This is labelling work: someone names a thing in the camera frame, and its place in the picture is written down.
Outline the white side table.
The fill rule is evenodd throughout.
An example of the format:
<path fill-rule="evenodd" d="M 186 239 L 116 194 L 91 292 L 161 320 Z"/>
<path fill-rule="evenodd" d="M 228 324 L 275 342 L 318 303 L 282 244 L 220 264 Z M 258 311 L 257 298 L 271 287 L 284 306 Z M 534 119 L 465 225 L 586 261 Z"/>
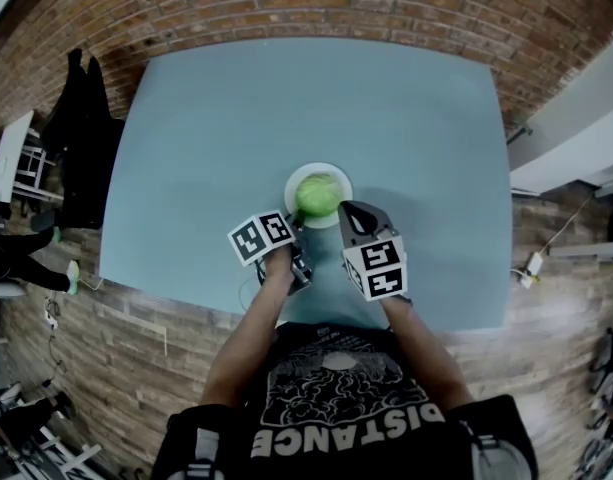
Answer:
<path fill-rule="evenodd" d="M 43 147 L 26 143 L 28 136 L 38 139 L 31 126 L 30 110 L 7 125 L 0 139 L 0 202 L 10 203 L 14 194 L 44 202 L 62 201 L 63 196 L 40 187 L 47 166 L 55 167 Z"/>

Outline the large white desk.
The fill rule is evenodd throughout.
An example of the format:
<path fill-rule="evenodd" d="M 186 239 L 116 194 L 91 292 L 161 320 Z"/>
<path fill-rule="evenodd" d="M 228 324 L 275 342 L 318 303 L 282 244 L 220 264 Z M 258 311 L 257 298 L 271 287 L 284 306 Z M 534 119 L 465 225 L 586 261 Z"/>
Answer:
<path fill-rule="evenodd" d="M 613 166 L 613 43 L 507 146 L 510 184 L 543 193 Z"/>

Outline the black bicycle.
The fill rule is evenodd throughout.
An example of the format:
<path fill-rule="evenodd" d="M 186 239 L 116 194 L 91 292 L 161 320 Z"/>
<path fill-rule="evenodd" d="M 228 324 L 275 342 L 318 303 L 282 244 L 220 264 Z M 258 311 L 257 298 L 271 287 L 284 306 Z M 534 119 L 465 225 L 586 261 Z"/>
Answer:
<path fill-rule="evenodd" d="M 592 396 L 591 411 L 596 415 L 588 430 L 598 430 L 604 423 L 613 423 L 613 328 L 605 329 L 600 339 L 600 348 L 591 362 L 589 394 Z"/>

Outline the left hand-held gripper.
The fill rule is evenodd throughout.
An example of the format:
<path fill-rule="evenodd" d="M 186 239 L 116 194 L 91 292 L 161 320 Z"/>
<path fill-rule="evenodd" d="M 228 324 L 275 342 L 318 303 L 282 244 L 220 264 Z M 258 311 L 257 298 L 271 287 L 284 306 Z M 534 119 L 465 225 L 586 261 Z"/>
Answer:
<path fill-rule="evenodd" d="M 279 210 L 253 215 L 228 234 L 228 239 L 241 264 L 255 266 L 260 285 L 266 281 L 266 270 L 262 265 L 264 257 L 283 246 L 290 247 L 293 282 L 289 290 L 292 295 L 312 285 L 314 269 L 306 253 L 302 231 L 306 213 L 297 209 L 283 216 Z"/>

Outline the white plate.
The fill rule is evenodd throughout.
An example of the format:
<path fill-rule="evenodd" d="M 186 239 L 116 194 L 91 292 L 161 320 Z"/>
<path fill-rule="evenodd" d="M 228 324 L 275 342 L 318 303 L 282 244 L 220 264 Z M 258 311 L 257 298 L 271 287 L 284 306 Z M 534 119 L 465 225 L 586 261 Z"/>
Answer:
<path fill-rule="evenodd" d="M 338 188 L 341 200 L 353 198 L 353 187 L 348 176 L 333 164 L 323 162 L 313 162 L 303 165 L 294 171 L 286 182 L 284 189 L 284 203 L 288 214 L 294 213 L 298 209 L 297 191 L 299 185 L 312 175 L 329 176 L 333 185 Z M 339 222 L 337 208 L 326 216 L 310 216 L 304 219 L 304 226 L 311 229 L 327 229 Z"/>

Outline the person's right forearm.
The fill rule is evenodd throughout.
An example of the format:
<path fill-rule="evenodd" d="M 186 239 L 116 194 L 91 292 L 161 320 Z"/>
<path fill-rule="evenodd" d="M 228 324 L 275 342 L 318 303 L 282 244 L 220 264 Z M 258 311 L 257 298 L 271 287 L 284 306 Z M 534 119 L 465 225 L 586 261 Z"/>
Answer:
<path fill-rule="evenodd" d="M 474 402 L 452 355 L 429 330 L 411 302 L 401 297 L 380 305 L 415 379 L 442 413 Z"/>

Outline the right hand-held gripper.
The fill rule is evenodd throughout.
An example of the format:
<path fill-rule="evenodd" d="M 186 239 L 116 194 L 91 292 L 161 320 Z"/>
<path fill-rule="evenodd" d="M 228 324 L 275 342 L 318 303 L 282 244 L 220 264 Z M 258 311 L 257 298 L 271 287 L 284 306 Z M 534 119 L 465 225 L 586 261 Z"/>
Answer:
<path fill-rule="evenodd" d="M 372 302 L 404 295 L 408 291 L 407 255 L 386 212 L 349 200 L 338 206 L 338 217 L 346 271 L 363 298 Z"/>

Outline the person's left forearm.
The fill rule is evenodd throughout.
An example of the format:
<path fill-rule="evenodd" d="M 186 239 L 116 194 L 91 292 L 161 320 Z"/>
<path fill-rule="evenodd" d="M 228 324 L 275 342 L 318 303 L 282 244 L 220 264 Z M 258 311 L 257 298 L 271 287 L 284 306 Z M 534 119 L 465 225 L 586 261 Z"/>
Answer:
<path fill-rule="evenodd" d="M 274 341 L 275 327 L 294 275 L 288 246 L 264 257 L 266 279 L 236 329 L 217 354 L 200 403 L 237 408 L 262 369 Z"/>

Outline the person's black printed t-shirt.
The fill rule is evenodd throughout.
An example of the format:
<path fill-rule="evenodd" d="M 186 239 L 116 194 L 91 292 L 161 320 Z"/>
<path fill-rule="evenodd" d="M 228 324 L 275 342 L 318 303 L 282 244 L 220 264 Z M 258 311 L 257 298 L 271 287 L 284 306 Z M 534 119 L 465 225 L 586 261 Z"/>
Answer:
<path fill-rule="evenodd" d="M 538 480 L 508 395 L 442 411 L 384 330 L 286 323 L 245 405 L 171 416 L 152 480 Z"/>

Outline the white power strip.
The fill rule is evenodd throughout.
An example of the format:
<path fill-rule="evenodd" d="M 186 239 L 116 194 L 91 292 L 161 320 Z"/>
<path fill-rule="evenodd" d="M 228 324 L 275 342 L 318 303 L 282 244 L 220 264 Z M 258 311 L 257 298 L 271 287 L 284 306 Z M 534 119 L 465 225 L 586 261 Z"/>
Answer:
<path fill-rule="evenodd" d="M 539 252 L 533 252 L 530 254 L 525 267 L 515 271 L 519 277 L 519 283 L 523 288 L 530 289 L 534 284 L 539 282 L 539 273 L 542 265 L 542 255 Z"/>
<path fill-rule="evenodd" d="M 61 310 L 58 303 L 52 297 L 48 297 L 43 303 L 44 318 L 49 328 L 54 331 L 58 328 L 58 317 L 61 315 Z"/>

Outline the black coat on rack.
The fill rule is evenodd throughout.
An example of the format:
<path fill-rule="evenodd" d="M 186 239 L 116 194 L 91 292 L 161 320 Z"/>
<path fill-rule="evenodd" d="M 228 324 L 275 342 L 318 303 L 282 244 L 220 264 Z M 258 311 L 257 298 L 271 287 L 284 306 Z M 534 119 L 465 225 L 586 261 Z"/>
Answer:
<path fill-rule="evenodd" d="M 69 52 L 66 83 L 40 132 L 44 149 L 60 159 L 68 228 L 103 225 L 112 170 L 125 122 L 111 116 L 99 62 L 81 65 L 83 52 Z"/>

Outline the white desk with blue panel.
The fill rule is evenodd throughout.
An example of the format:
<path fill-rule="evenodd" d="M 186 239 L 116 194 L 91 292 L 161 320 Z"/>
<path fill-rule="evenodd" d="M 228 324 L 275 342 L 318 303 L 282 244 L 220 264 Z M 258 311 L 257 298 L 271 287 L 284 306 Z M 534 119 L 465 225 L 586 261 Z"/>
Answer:
<path fill-rule="evenodd" d="M 384 42 L 262 39 L 152 60 L 114 164 L 100 276 L 243 313 L 259 283 L 228 234 L 284 211 L 290 176 L 313 162 L 390 216 L 430 328 L 503 324 L 512 204 L 492 75 Z"/>

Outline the black floor equipment pile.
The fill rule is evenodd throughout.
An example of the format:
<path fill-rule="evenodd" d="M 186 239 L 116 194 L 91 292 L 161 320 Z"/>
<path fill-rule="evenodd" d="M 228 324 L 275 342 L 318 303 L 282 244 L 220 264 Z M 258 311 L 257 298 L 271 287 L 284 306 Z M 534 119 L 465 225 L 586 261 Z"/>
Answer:
<path fill-rule="evenodd" d="M 89 465 L 101 447 L 69 449 L 48 428 L 53 417 L 73 419 L 67 395 L 26 403 L 20 385 L 0 390 L 0 480 L 108 480 Z"/>

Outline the green cabbage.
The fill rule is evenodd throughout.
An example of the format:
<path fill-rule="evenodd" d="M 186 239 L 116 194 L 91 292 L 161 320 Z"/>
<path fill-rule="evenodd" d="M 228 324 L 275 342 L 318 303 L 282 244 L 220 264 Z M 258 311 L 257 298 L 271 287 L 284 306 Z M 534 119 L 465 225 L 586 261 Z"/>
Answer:
<path fill-rule="evenodd" d="M 342 186 L 337 178 L 330 174 L 308 175 L 295 191 L 297 209 L 314 218 L 323 218 L 335 213 L 342 200 Z"/>

